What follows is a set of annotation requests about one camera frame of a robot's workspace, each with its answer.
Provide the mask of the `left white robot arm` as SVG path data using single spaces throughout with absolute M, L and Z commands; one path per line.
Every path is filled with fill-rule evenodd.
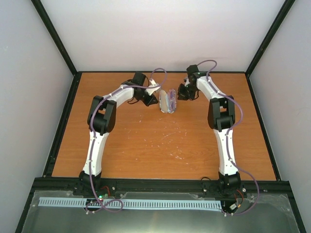
M 146 79 L 146 75 L 136 72 L 132 79 L 122 82 L 113 92 L 95 96 L 92 100 L 87 118 L 89 147 L 79 175 L 84 190 L 90 195 L 97 195 L 101 190 L 102 158 L 107 138 L 116 124 L 117 108 L 131 99 L 146 106 L 158 103 L 154 93 L 160 90 L 161 85 L 149 79 L 148 85 L 144 86 Z

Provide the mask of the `flag print glasses case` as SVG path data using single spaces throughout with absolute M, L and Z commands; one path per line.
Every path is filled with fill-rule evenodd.
M 159 92 L 159 107 L 161 112 L 163 113 L 169 113 L 172 114 L 176 111 L 176 108 L 174 111 L 170 110 L 169 107 L 169 91 L 166 92 L 165 90 L 161 89 Z

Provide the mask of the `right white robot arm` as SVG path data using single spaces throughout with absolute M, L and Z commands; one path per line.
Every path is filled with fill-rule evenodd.
M 200 71 L 198 65 L 190 65 L 177 96 L 179 100 L 195 100 L 198 92 L 202 92 L 209 102 L 207 122 L 216 136 L 220 158 L 218 190 L 228 193 L 241 185 L 233 147 L 233 126 L 236 123 L 234 98 L 216 86 L 209 72 Z

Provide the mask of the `pink transparent sunglasses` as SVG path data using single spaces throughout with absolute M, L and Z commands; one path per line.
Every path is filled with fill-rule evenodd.
M 176 108 L 176 92 L 174 89 L 169 90 L 169 107 L 171 111 Z

